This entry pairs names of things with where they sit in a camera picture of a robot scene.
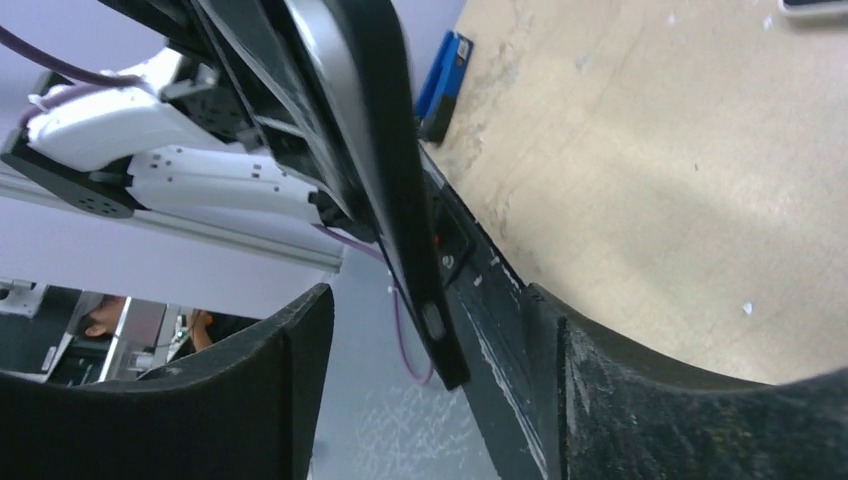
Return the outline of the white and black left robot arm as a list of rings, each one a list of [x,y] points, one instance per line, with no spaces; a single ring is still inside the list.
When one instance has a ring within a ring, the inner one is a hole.
[[[198,205],[281,213],[378,240],[360,180],[367,129],[342,18],[327,1],[113,1],[165,40],[118,71],[62,61],[8,29],[48,70],[6,164],[107,218]]]

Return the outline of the black phone case with camera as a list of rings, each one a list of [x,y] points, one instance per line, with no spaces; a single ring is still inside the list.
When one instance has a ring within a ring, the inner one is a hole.
[[[419,336],[447,390],[471,378],[441,283],[404,35],[389,1],[328,4],[349,48],[370,153],[356,168]]]

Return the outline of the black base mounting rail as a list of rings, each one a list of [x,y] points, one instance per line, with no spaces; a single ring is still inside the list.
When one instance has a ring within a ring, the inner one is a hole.
[[[438,219],[445,294],[470,368],[463,387],[502,479],[544,479],[546,460],[530,406],[520,276],[427,153],[421,155]]]

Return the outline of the aluminium frame rail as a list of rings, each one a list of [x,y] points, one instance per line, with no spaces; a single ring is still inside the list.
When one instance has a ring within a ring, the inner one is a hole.
[[[93,214],[86,208],[79,209],[68,204],[6,164],[1,165],[1,195],[68,212],[89,216]],[[270,259],[284,260],[330,273],[340,271],[344,255],[344,249],[337,245],[311,247],[303,241],[294,239],[267,240],[157,212],[141,211],[121,222],[169,236]]]

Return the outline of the blue object at table edge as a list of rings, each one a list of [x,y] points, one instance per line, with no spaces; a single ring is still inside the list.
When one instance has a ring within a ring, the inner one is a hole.
[[[444,141],[473,50],[474,42],[466,36],[445,32],[415,103],[419,139]]]

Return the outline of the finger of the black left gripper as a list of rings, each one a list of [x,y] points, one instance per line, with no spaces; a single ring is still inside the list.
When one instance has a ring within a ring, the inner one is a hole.
[[[248,126],[286,173],[326,192],[352,221],[371,209],[282,1],[109,1],[226,75]]]

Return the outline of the seated person in black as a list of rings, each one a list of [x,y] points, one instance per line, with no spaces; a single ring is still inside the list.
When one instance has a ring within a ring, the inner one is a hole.
[[[77,321],[75,334],[97,340],[111,338],[116,333],[125,303],[125,297],[114,295],[103,295],[99,300],[87,300]],[[173,359],[204,350],[258,322],[258,319],[237,315],[193,310],[185,321],[189,340],[177,351]]]

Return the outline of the pale pink phone case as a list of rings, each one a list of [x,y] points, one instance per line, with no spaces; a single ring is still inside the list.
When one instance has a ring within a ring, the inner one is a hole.
[[[779,0],[780,11],[789,17],[818,17],[847,14],[847,0]]]

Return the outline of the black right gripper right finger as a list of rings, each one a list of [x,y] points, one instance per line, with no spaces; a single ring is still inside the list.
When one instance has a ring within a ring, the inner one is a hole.
[[[520,307],[549,479],[843,479],[847,373],[766,385],[652,350],[530,285]]]

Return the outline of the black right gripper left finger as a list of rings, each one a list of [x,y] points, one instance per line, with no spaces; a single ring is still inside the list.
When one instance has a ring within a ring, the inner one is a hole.
[[[318,284],[133,381],[1,378],[5,479],[304,479],[334,329]]]

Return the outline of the black phone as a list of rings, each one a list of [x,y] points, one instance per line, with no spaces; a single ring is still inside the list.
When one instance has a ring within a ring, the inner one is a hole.
[[[365,91],[341,24],[324,1],[288,1],[298,35],[309,64],[315,71],[320,93],[324,95],[344,149],[350,158],[353,176],[360,184],[368,209],[368,222],[385,260],[393,262],[391,244],[378,213],[379,158],[371,136],[365,105]]]

